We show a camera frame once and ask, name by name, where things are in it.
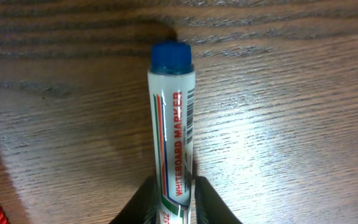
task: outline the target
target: red stripe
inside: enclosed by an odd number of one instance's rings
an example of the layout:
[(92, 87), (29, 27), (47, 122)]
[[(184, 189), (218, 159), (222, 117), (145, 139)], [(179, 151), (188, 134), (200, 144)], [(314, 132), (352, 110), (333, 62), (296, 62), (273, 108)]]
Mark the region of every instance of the red stripe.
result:
[(162, 164), (162, 191), (167, 196), (167, 186), (165, 185), (165, 154), (164, 154), (164, 141), (163, 141), (163, 130), (162, 130), (162, 110), (161, 110), (161, 99), (157, 95), (157, 106), (158, 106), (158, 125), (160, 129), (160, 148), (161, 148), (161, 164)]

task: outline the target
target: white marker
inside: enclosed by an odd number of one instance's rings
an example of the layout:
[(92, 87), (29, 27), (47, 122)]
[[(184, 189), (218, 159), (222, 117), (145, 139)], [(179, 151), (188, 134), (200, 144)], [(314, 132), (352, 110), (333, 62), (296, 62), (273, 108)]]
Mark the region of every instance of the white marker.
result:
[(149, 70), (160, 222), (190, 223), (196, 76), (190, 46), (153, 46)]

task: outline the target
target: blue cap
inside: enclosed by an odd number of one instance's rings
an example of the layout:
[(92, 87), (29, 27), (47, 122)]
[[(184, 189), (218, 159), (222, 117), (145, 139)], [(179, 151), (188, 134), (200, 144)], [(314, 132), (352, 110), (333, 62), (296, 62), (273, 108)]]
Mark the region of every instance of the blue cap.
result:
[(191, 47), (184, 42), (166, 41), (152, 47), (152, 73), (182, 75), (194, 71)]

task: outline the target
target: black object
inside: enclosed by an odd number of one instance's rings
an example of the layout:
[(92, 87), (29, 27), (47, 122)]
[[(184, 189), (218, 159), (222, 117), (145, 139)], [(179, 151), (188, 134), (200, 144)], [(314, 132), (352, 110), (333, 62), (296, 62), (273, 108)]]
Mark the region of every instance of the black object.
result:
[[(149, 177), (110, 224), (155, 224), (157, 221), (156, 179)], [(196, 177), (197, 224), (241, 224), (208, 179)]]

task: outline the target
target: wooden table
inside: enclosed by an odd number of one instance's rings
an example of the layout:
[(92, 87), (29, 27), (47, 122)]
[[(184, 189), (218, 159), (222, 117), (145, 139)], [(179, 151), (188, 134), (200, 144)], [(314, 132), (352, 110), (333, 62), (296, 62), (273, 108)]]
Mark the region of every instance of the wooden table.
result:
[(234, 214), (358, 224), (356, 0), (0, 1), (11, 223), (108, 223), (154, 173), (146, 71), (176, 35), (198, 72), (198, 173)]

